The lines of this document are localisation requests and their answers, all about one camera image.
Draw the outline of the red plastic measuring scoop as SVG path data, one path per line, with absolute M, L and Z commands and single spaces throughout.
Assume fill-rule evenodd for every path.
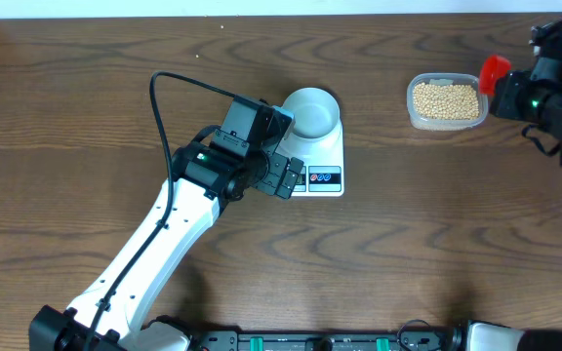
M 481 94 L 492 96 L 499 79 L 504 77 L 511 69 L 511 62 L 502 56 L 491 55 L 483 63 L 478 82 Z

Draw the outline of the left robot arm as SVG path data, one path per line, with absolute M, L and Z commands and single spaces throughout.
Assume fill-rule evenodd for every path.
M 191 338 L 167 322 L 143 322 L 193 244 L 231 202 L 254 188 L 291 197 L 303 159 L 282 138 L 216 133 L 179 148 L 155 203 L 119 254 L 60 312 L 44 306 L 29 326 L 32 350 L 185 350 Z

